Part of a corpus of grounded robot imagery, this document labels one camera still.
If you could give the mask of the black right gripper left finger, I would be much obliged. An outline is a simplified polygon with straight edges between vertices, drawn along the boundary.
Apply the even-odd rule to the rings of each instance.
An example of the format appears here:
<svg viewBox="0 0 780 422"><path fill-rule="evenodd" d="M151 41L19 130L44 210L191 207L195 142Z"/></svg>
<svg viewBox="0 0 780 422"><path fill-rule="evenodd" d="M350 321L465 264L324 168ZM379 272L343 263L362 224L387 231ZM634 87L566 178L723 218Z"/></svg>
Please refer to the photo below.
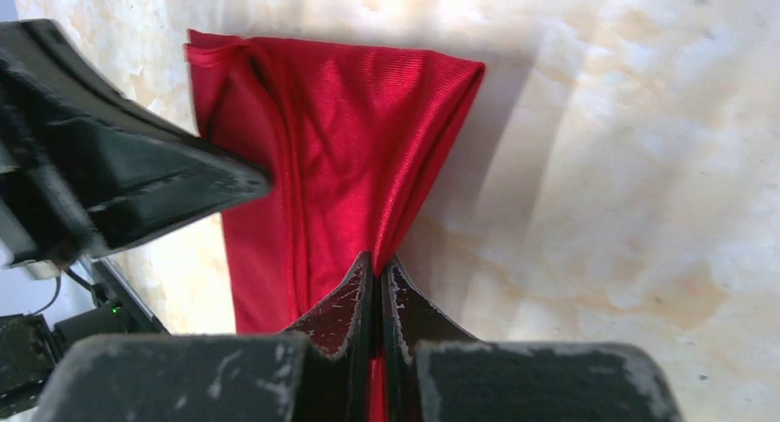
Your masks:
<svg viewBox="0 0 780 422"><path fill-rule="evenodd" d="M365 421L373 271L356 256L321 302L273 335L98 335L77 342L37 421Z"/></svg>

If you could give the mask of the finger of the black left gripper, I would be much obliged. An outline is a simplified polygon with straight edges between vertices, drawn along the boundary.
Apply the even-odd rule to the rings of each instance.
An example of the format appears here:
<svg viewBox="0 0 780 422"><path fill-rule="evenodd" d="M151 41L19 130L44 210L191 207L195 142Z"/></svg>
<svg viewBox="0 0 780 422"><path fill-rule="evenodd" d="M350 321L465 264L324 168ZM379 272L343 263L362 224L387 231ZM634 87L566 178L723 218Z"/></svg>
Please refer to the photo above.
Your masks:
<svg viewBox="0 0 780 422"><path fill-rule="evenodd" d="M78 52L50 19L3 23L4 50ZM110 125L110 195L102 216L110 249L147 243L270 192L261 166L158 117L94 71L100 78L89 88L101 103L93 112Z"/></svg>

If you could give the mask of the red cloth napkin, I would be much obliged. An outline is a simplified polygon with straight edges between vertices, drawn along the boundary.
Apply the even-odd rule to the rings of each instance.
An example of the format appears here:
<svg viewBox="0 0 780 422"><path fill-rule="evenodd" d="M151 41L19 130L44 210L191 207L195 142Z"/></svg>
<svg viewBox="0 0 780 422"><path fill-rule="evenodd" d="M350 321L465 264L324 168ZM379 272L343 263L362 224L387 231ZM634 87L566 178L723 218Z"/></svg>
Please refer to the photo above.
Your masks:
<svg viewBox="0 0 780 422"><path fill-rule="evenodd" d="M404 240L486 74L410 48L191 30L201 137L261 165L270 193L222 214L240 334L280 332Z"/></svg>

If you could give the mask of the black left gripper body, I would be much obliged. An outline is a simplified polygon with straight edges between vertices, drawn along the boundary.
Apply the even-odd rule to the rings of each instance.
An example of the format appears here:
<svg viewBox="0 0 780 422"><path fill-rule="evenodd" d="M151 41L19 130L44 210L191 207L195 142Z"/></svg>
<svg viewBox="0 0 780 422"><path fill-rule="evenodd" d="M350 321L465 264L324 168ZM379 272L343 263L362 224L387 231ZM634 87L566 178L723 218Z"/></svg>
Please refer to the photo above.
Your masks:
<svg viewBox="0 0 780 422"><path fill-rule="evenodd" d="M1 237L15 265L110 253L110 125L73 50L1 53Z"/></svg>

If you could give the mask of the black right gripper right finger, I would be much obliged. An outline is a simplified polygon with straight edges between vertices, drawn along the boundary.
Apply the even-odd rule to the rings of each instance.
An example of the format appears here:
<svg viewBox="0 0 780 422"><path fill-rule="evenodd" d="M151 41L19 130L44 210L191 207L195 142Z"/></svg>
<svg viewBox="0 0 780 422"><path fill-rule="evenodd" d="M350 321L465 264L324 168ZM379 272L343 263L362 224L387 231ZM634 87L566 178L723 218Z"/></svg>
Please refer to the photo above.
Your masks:
<svg viewBox="0 0 780 422"><path fill-rule="evenodd" d="M382 282L392 421L680 421L667 378L619 343L483 341L412 282L398 259Z"/></svg>

